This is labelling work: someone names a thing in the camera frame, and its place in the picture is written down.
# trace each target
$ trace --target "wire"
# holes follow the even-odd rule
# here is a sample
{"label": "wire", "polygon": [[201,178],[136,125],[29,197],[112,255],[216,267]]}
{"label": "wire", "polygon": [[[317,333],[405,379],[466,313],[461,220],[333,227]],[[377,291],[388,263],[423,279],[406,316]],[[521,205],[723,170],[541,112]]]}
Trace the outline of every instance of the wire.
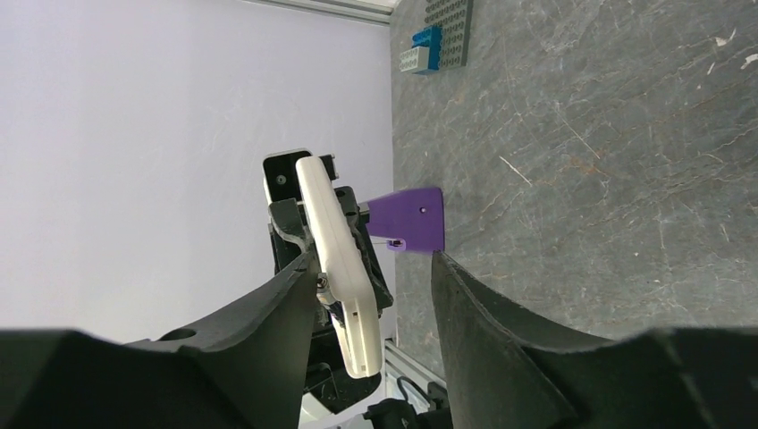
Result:
{"label": "wire", "polygon": [[407,376],[405,376],[405,375],[401,375],[400,377],[398,377],[398,380],[397,380],[397,384],[398,384],[398,390],[400,391],[400,394],[402,394],[402,395],[403,395],[403,399],[404,399],[405,401],[408,401],[408,392],[405,390],[405,387],[403,387],[403,383],[402,383],[402,382],[405,382],[405,383],[408,383],[408,384],[410,384],[410,385],[413,387],[413,389],[414,389],[415,391],[417,391],[417,392],[418,392],[418,394],[419,394],[419,395],[420,395],[422,398],[424,398],[424,400],[425,400],[425,401],[426,401],[426,402],[427,402],[427,403],[428,403],[430,406],[431,406],[432,404],[434,404],[434,403],[432,402],[432,399],[431,399],[431,398],[429,398],[429,395],[427,395],[427,394],[426,394],[426,392],[425,392],[423,389],[421,389],[421,387],[420,387],[418,384],[416,384],[416,382],[414,382],[413,380],[409,379],[409,378],[408,378]]}

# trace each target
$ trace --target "white wall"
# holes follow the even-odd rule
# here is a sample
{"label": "white wall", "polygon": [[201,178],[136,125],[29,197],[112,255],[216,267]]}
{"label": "white wall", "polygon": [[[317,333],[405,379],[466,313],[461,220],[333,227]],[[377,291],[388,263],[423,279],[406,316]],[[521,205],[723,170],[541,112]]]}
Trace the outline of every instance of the white wall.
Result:
{"label": "white wall", "polygon": [[390,192],[390,97],[387,28],[232,0],[3,0],[0,326],[134,341],[247,293],[273,273],[264,156],[334,153],[360,198]]}

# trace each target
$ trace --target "marble surface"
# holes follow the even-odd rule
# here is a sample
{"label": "marble surface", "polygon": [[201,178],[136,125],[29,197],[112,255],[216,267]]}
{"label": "marble surface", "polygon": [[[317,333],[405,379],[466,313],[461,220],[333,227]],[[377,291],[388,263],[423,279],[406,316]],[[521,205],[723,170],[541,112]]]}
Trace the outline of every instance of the marble surface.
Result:
{"label": "marble surface", "polygon": [[[468,66],[392,72],[395,188],[443,189],[448,253],[609,338],[758,324],[758,4],[475,0],[472,31]],[[397,256],[399,345],[443,374],[430,266]]]}

